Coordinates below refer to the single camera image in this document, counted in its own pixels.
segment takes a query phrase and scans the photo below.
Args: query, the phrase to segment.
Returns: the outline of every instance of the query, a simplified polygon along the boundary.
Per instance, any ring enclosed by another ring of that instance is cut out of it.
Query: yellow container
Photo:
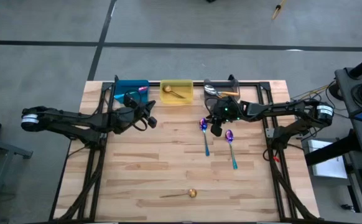
[[[191,103],[193,100],[193,81],[162,80],[160,82],[160,99],[163,103]]]

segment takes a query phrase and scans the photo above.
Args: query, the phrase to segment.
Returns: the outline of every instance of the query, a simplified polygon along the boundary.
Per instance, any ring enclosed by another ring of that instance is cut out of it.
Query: concrete floor
[[[0,0],[0,40],[97,42],[110,0]],[[107,42],[165,42],[362,47],[362,0],[289,0],[271,21],[276,0],[118,0]],[[0,45],[0,139],[34,151],[16,158],[3,187],[0,222],[49,217],[69,140],[20,127],[23,108],[45,105],[77,111],[95,47]],[[330,83],[334,70],[353,67],[362,52],[285,50],[128,49],[105,47],[95,80],[190,78],[287,80],[291,96]],[[335,117],[319,137],[346,136],[351,123]],[[345,183],[313,177],[322,218],[362,223]]]

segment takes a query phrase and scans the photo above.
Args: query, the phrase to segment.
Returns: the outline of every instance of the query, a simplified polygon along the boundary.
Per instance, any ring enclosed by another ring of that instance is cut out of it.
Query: purple spoon
[[[206,156],[210,156],[210,151],[208,150],[207,139],[206,139],[207,121],[205,118],[202,118],[199,121],[199,127],[203,131],[203,135],[205,136]]]
[[[233,141],[233,133],[231,130],[227,130],[225,132],[225,140],[230,145],[233,169],[238,169],[238,165],[236,164],[235,155],[233,154],[232,145],[231,145],[231,142]]]

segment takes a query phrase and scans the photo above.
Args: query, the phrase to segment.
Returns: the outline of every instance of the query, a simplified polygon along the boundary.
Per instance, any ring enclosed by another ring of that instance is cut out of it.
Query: spoon
[[[235,155],[233,154],[232,145],[231,145],[231,142],[233,141],[233,133],[231,130],[227,130],[225,132],[225,139],[228,142],[228,144],[230,144],[233,169],[238,169],[238,165],[236,164]]]
[[[206,156],[210,156],[210,151],[208,150],[207,146],[207,139],[206,139],[206,129],[207,129],[207,121],[205,118],[202,118],[199,122],[199,127],[203,131],[203,135],[205,137],[205,146],[206,146]]]
[[[234,92],[228,92],[228,91],[217,91],[213,86],[211,85],[205,85],[205,91],[206,93],[210,95],[215,95],[218,97],[222,97],[221,94],[227,95],[227,96],[239,96],[239,93]]]
[[[171,86],[169,86],[169,85],[166,85],[166,86],[163,87],[163,92],[165,92],[165,93],[171,93],[171,94],[173,94],[174,96],[176,96],[176,97],[178,97],[178,98],[185,99],[185,97],[183,97],[183,96],[177,94],[176,92],[172,91],[172,90],[171,90]]]
[[[160,196],[161,198],[164,197],[175,197],[175,196],[181,196],[181,195],[188,195],[191,198],[194,198],[198,195],[198,192],[195,189],[189,189],[187,193],[185,194],[178,194],[178,195],[165,195],[165,196]]]

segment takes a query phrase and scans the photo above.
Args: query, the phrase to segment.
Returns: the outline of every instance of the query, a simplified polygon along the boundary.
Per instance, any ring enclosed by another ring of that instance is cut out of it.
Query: wood plank
[[[285,81],[270,81],[275,103],[289,100]],[[80,112],[92,113],[98,105],[102,82],[87,82]],[[241,87],[241,99],[257,102],[254,87]],[[195,87],[190,105],[167,105],[159,89],[152,87],[150,100],[157,103],[152,115],[157,127],[140,132],[129,129],[110,133],[96,220],[102,222],[260,222],[279,221],[269,164],[262,158],[266,141],[261,122],[226,123],[234,132],[233,149],[238,170],[233,170],[230,148],[224,137],[206,133],[211,155],[205,155],[200,118],[207,116],[202,87]],[[121,105],[115,102],[114,108]],[[293,116],[278,117],[280,125]],[[296,140],[290,143],[300,146]],[[70,152],[81,148],[72,143]],[[318,215],[311,181],[300,149],[285,150],[292,188],[305,206]],[[81,191],[88,149],[70,157],[65,168],[55,217],[66,212]],[[182,194],[198,190],[196,198]],[[284,191],[282,198],[289,213]]]

